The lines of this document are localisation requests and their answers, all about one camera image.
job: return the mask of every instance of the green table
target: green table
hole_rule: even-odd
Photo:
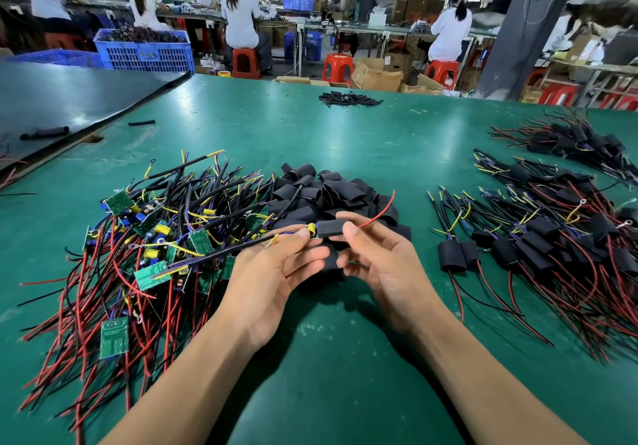
[[[495,187],[473,166],[472,149],[504,160],[520,154],[490,140],[487,129],[492,124],[514,127],[522,118],[541,115],[543,107],[369,93],[385,102],[329,109],[317,99],[322,92],[323,87],[196,75],[105,129],[101,143],[79,145],[12,186],[12,191],[36,191],[36,196],[0,199],[3,443],[72,443],[69,423],[49,418],[70,404],[80,388],[79,383],[69,386],[32,415],[15,413],[25,397],[20,386],[37,374],[52,339],[19,342],[18,329],[44,320],[57,301],[50,297],[19,309],[15,305],[58,288],[17,284],[65,276],[71,264],[63,247],[79,249],[87,224],[103,215],[99,200],[140,177],[151,158],[156,168],[178,164],[180,149],[196,156],[224,148],[233,162],[266,171],[284,162],[309,162],[317,170],[363,178],[384,193],[395,189],[401,223],[412,227],[435,288],[458,311],[449,280],[438,269],[439,239],[427,230],[436,217],[426,191],[437,184],[472,194],[478,185]],[[145,119],[157,124],[126,124]],[[594,110],[590,119],[600,131],[636,147],[635,114]],[[611,183],[602,175],[596,179],[601,186]],[[618,202],[630,198],[620,185],[610,192]],[[504,294],[505,274],[490,259],[485,270]],[[471,291],[479,289],[469,273],[461,282]],[[556,348],[523,334],[500,313],[469,303],[466,322],[474,336],[592,444],[637,443],[635,364],[623,358],[607,366],[596,363],[522,283],[515,291],[530,323]],[[375,315],[370,293],[357,280],[296,292],[272,343],[251,362],[231,395],[215,441],[223,442],[221,436],[232,444],[462,444],[435,389],[395,351]],[[123,399],[107,407],[90,426],[87,442],[102,437],[123,409]]]

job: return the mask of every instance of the left hand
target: left hand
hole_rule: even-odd
[[[321,239],[310,239],[305,226],[279,229],[270,244],[243,250],[235,261],[220,310],[248,332],[253,352],[275,334],[290,293],[304,280],[323,269],[330,255]]]

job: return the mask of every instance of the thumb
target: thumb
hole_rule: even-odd
[[[378,264],[387,254],[385,248],[379,246],[352,222],[343,224],[343,236],[356,253],[372,263]]]
[[[275,259],[277,264],[282,264],[284,260],[301,252],[310,241],[310,232],[307,227],[303,227],[294,235],[282,238],[277,245],[267,249],[267,252]]]

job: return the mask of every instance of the fingernail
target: fingernail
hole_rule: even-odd
[[[355,236],[359,229],[352,222],[346,222],[343,224],[343,234],[348,237]]]

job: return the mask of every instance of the red plastic stool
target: red plastic stool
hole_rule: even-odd
[[[447,85],[446,81],[450,72],[452,72],[452,83]],[[456,78],[459,76],[459,63],[456,61],[434,60],[427,66],[426,76],[445,86],[446,89],[452,90],[456,83]]]
[[[259,62],[257,61],[257,52],[254,49],[233,49],[233,77],[252,78],[255,80],[262,78]]]
[[[79,35],[69,35],[68,33],[45,33],[45,41],[49,49],[82,50],[89,51],[84,40]]]
[[[346,79],[346,67],[350,68],[350,76]],[[323,77],[325,82],[349,82],[352,73],[355,71],[352,57],[346,54],[328,54],[325,56],[323,64]]]
[[[567,84],[553,83],[543,89],[539,104],[570,106],[576,99],[579,86],[569,86]]]
[[[620,95],[609,94],[600,104],[600,109],[615,109],[618,110],[636,110],[638,109],[638,94],[637,95]]]
[[[531,71],[530,77],[527,79],[527,82],[525,83],[525,85],[534,86],[534,87],[540,86],[540,81],[543,80],[543,77],[545,76],[546,72],[547,72],[547,67],[535,68],[534,70]]]

